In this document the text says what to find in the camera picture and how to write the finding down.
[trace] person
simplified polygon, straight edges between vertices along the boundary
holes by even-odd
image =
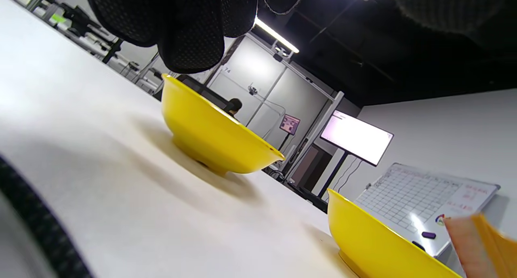
[[[241,108],[242,108],[242,101],[240,101],[239,98],[232,98],[229,100],[229,103],[228,103],[227,114],[229,114],[231,117],[235,118],[235,114],[238,113]]]

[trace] black hair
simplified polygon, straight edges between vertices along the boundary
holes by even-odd
[[[238,98],[229,100],[229,110],[239,111],[242,108],[242,102]]]

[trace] yellow bowl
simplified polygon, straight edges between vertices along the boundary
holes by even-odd
[[[460,278],[332,189],[328,223],[339,255],[360,278]]]
[[[220,175],[251,173],[284,156],[247,127],[164,74],[162,112],[173,142],[194,160]]]

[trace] bowl rim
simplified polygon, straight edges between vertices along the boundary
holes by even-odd
[[[271,144],[269,144],[268,142],[264,141],[263,138],[260,138],[259,136],[257,136],[257,134],[255,134],[253,131],[251,131],[251,129],[245,127],[242,123],[240,123],[237,120],[235,120],[234,118],[230,117],[225,111],[223,111],[222,109],[220,109],[219,107],[217,107],[216,105],[211,103],[208,99],[206,99],[205,97],[203,97],[199,93],[195,92],[192,88],[190,88],[187,85],[185,85],[182,81],[179,81],[178,79],[172,77],[172,75],[165,74],[165,73],[162,74],[162,77],[163,77],[163,81],[169,82],[170,84],[175,84],[176,86],[179,86],[179,87],[183,88],[188,93],[190,93],[190,94],[192,94],[192,95],[194,95],[194,96],[196,96],[198,98],[201,98],[202,101],[204,101],[205,103],[210,105],[212,108],[214,108],[214,109],[218,110],[219,112],[221,112],[224,116],[226,116],[226,118],[228,120],[232,121],[235,125],[238,125],[240,128],[244,129],[244,131],[247,131],[256,140],[261,142],[261,144],[264,144],[266,147],[268,147],[268,149],[270,149],[270,151],[272,151],[275,155],[277,155],[277,157],[279,157],[281,160],[286,160],[286,157],[280,151],[278,151],[275,147],[271,146]]]
[[[400,234],[398,234],[397,232],[395,232],[394,230],[392,230],[391,228],[389,228],[387,225],[385,225],[384,223],[382,223],[381,221],[379,221],[378,219],[376,219],[373,215],[371,215],[370,213],[368,213],[366,210],[364,210],[363,208],[360,208],[360,206],[358,206],[357,204],[354,204],[352,201],[348,200],[346,197],[344,197],[343,195],[339,194],[339,192],[331,189],[331,188],[327,188],[327,191],[328,191],[328,194],[329,194],[329,205],[330,205],[330,201],[332,200],[332,197],[336,197],[336,198],[339,198],[343,201],[346,201],[347,203],[351,204],[354,208],[362,211],[363,213],[367,214],[370,218],[372,218],[376,224],[384,227],[385,229],[389,230],[390,232],[392,232],[393,234],[395,234],[396,236],[399,237],[399,239],[402,239],[404,243],[406,244],[409,244],[411,245],[412,247],[414,247],[415,249],[418,249],[418,251],[420,253],[426,253],[424,251],[422,251],[419,247],[415,246],[413,243],[411,243],[410,241],[408,241],[405,237],[402,237]],[[427,260],[432,260],[432,261],[438,261],[436,260],[433,256],[429,255],[429,254],[426,254],[425,255]],[[454,271],[452,271],[449,267],[446,267],[445,265],[442,265],[445,270],[449,271],[450,273],[453,273],[453,274],[456,274]]]

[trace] desk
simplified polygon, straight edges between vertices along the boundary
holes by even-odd
[[[159,101],[11,0],[0,14],[0,153],[94,277],[356,278],[324,213],[262,172],[207,171]]]

